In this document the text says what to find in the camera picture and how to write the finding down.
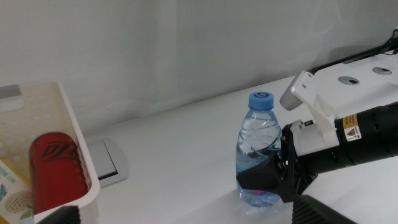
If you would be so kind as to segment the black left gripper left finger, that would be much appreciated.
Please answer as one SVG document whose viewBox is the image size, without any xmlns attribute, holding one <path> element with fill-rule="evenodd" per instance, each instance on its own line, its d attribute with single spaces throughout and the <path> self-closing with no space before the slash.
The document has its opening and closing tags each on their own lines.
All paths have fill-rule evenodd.
<svg viewBox="0 0 398 224">
<path fill-rule="evenodd" d="M 81 224 L 80 209 L 76 205 L 59 207 L 41 219 L 38 224 Z"/>
</svg>

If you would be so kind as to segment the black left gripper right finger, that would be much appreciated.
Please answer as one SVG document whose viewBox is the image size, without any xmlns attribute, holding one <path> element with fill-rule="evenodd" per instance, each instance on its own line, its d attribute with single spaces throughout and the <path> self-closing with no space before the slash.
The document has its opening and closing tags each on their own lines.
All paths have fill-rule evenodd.
<svg viewBox="0 0 398 224">
<path fill-rule="evenodd" d="M 309 195 L 298 195 L 293 200 L 292 224 L 356 224 L 356 222 Z"/>
</svg>

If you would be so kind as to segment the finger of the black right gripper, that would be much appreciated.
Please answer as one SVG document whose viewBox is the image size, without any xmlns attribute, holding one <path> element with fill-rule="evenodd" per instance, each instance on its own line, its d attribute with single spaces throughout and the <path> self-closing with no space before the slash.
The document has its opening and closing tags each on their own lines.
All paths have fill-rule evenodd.
<svg viewBox="0 0 398 224">
<path fill-rule="evenodd" d="M 277 153 L 278 156 L 280 155 L 280 148 L 276 147 L 276 145 L 270 145 L 261 150 L 254 150 L 253 148 L 251 148 L 251 151 L 248 153 L 248 157 L 250 157 L 250 158 L 263 157 L 263 158 L 267 159 L 274 152 Z"/>
<path fill-rule="evenodd" d="M 280 158 L 271 154 L 264 162 L 240 172 L 236 180 L 244 190 L 260 190 L 280 195 L 277 189 L 283 183 L 285 168 L 280 168 Z"/>
</svg>

